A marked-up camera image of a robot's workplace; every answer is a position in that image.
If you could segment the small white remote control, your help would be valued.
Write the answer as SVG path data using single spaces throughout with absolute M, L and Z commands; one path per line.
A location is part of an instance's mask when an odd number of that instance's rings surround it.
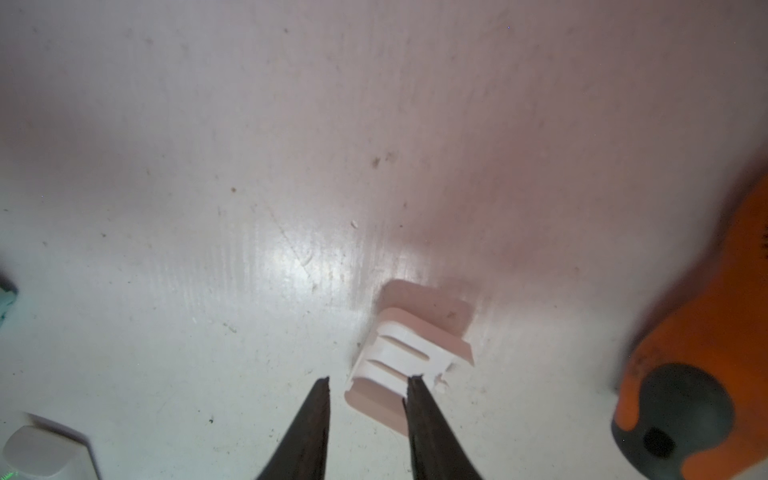
M 1 448 L 2 480 L 97 480 L 88 447 L 58 433 L 23 426 Z

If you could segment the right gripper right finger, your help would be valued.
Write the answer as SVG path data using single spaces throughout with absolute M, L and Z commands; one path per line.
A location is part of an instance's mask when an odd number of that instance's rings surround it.
M 481 479 L 421 376 L 408 378 L 403 407 L 415 480 Z

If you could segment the mint green alarm clock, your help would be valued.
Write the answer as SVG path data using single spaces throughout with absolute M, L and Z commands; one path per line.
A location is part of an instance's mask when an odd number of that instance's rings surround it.
M 18 297 L 17 289 L 14 285 L 2 282 L 0 287 L 0 325 L 6 320 L 6 317 L 16 302 Z

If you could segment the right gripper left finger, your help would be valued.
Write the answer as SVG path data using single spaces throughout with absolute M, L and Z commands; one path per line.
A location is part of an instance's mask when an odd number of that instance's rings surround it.
M 326 474 L 330 414 L 329 378 L 324 377 L 313 384 L 257 479 L 323 480 Z

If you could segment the white battery cover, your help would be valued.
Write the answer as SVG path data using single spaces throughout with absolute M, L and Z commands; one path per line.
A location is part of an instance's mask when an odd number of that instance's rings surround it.
M 433 393 L 445 383 L 449 368 L 458 364 L 474 364 L 469 343 L 406 310 L 387 308 L 362 343 L 344 399 L 359 413 L 406 435 L 403 401 L 408 379 L 420 376 Z

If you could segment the orange black screwdriver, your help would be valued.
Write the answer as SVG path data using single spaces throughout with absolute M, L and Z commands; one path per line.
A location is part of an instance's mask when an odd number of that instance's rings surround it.
M 648 479 L 732 479 L 767 458 L 767 181 L 735 212 L 716 275 L 624 370 L 611 431 Z

